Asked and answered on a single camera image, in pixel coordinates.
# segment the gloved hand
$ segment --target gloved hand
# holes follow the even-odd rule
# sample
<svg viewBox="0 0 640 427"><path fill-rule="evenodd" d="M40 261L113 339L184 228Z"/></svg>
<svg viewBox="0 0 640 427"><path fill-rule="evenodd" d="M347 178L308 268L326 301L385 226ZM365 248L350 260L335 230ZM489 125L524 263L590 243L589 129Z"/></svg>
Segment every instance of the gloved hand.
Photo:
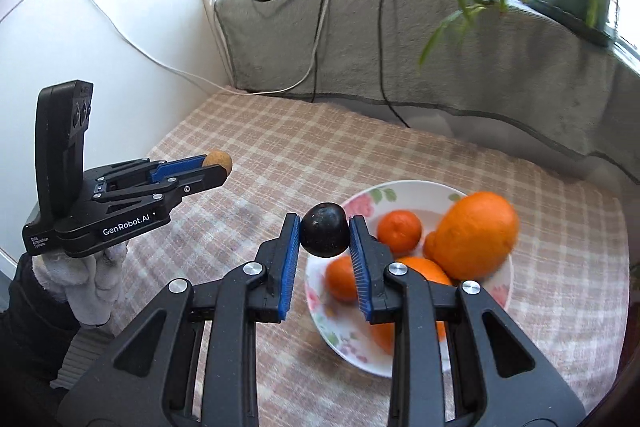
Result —
<svg viewBox="0 0 640 427"><path fill-rule="evenodd" d="M63 250L33 258L40 285L59 302L68 301L78 322L90 326L109 320L122 289L126 243L75 259Z"/></svg>

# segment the orange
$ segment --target orange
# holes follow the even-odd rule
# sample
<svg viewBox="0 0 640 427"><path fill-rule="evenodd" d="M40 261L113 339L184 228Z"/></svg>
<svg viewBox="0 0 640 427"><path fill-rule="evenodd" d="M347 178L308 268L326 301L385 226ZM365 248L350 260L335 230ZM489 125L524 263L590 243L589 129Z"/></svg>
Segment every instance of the orange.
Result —
<svg viewBox="0 0 640 427"><path fill-rule="evenodd" d="M378 240L389 247L394 257L412 251L421 235L420 219L408 210L389 212L378 223Z"/></svg>
<svg viewBox="0 0 640 427"><path fill-rule="evenodd" d="M343 255L331 261L324 272L324 286L338 301L351 303L358 299L351 257Z"/></svg>
<svg viewBox="0 0 640 427"><path fill-rule="evenodd" d="M454 204L436 229L429 257L452 279L482 279L516 244L520 222L509 201L476 192Z"/></svg>
<svg viewBox="0 0 640 427"><path fill-rule="evenodd" d="M424 238L424 245L422 245L422 255L425 259L433 259L433 247L435 239L435 232L429 232L427 234L427 237Z"/></svg>
<svg viewBox="0 0 640 427"><path fill-rule="evenodd" d="M451 281L449 277L447 277L447 274L433 261L421 257L402 257L398 259L398 262L406 264L409 268L413 268L427 280L451 286ZM438 330L438 339L442 341L446 336L444 323L437 322L436 329ZM393 324L372 325L371 336L375 343L386 353L390 355L393 354L395 338Z"/></svg>
<svg viewBox="0 0 640 427"><path fill-rule="evenodd" d="M393 323L371 325L373 340L389 355L394 353L394 330Z"/></svg>

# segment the silver screw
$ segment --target silver screw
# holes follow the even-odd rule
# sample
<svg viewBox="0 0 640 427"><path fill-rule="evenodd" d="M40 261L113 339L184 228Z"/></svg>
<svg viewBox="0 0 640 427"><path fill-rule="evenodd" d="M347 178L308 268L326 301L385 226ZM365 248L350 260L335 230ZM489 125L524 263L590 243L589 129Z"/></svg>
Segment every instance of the silver screw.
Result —
<svg viewBox="0 0 640 427"><path fill-rule="evenodd" d="M462 283L462 289L469 295L480 293L480 285L476 281L465 281Z"/></svg>
<svg viewBox="0 0 640 427"><path fill-rule="evenodd" d="M255 261L251 261L242 267L242 271L247 275L258 275L258 273L262 271L262 265Z"/></svg>
<svg viewBox="0 0 640 427"><path fill-rule="evenodd" d="M182 293L184 292L189 285L187 281L184 279L174 279L169 283L169 291L171 293Z"/></svg>
<svg viewBox="0 0 640 427"><path fill-rule="evenodd" d="M392 273L393 275L404 275L407 273L407 270L409 269L406 267L406 264L391 263L389 265L389 273Z"/></svg>

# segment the checkered fabric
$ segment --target checkered fabric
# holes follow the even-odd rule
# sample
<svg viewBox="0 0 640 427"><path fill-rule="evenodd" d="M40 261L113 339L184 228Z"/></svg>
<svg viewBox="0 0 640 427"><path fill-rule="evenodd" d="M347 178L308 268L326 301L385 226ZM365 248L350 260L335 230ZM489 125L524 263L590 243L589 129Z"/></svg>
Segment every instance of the checkered fabric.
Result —
<svg viewBox="0 0 640 427"><path fill-rule="evenodd" d="M203 283L253 259L262 241L279 234L286 212L303 215L390 180L432 180L466 193L492 190L513 203L521 231L509 313L588 410L612 385L629 273L625 220L610 194L494 150L327 104L261 96L213 96L150 156L214 148L234 160L225 185L185 198L169 225L130 241L116 331L171 279ZM286 322L257 327L262 425L385 425L390 381L325 345L306 308L305 265L301 250ZM449 417L451 410L449 400Z"/></svg>

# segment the plate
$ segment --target plate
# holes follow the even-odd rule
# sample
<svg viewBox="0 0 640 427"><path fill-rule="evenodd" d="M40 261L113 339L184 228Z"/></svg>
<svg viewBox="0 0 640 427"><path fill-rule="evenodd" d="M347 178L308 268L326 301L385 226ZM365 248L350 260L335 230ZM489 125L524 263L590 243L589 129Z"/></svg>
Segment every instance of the plate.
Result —
<svg viewBox="0 0 640 427"><path fill-rule="evenodd" d="M363 190L342 204L347 217L361 215L369 232L375 235L379 220L392 210L410 210L422 222L422 238L412 255L421 256L424 236L435 230L449 207L465 194L455 188L421 180L388 182ZM369 324L357 303L346 305L336 301L324 289L324 272L332 259L309 255L306 262L306 304L325 342L344 360L356 367L391 378L393 357L385 353L371 338ZM505 309L509 307L513 287L511 255L492 274L481 280L482 286ZM450 370L447 341L440 343L442 370Z"/></svg>

